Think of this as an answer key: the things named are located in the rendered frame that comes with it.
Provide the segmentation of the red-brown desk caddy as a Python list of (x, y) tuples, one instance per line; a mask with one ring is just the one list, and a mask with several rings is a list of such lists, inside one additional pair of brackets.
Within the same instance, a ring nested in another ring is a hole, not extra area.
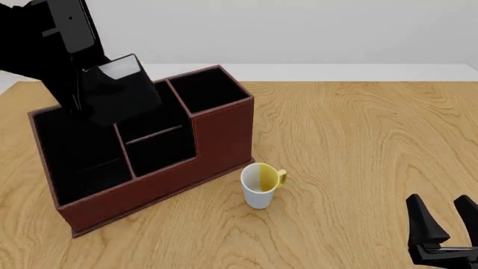
[(157, 80), (163, 105), (110, 127), (59, 106), (28, 118), (73, 237), (251, 164), (254, 98), (223, 67)]

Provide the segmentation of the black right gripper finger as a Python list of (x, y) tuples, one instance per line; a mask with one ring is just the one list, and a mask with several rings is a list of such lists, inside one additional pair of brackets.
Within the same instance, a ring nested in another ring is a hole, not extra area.
[(453, 201), (461, 217), (473, 247), (478, 247), (478, 204), (467, 195), (461, 195)]
[(450, 235), (439, 226), (418, 194), (406, 199), (409, 216), (409, 246), (442, 244)]

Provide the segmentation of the white and yellow mug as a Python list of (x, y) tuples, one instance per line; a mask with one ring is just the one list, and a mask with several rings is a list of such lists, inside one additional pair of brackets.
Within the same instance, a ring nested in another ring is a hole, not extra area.
[(268, 207), (275, 190), (281, 188), (286, 180), (287, 172), (285, 170), (276, 170), (265, 163), (247, 165), (240, 175), (246, 203), (255, 209)]

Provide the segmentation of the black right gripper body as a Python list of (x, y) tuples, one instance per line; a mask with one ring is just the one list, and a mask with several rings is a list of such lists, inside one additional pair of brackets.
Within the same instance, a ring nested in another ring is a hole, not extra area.
[(423, 245), (409, 248), (415, 265), (444, 269), (478, 269), (478, 247), (438, 247)]

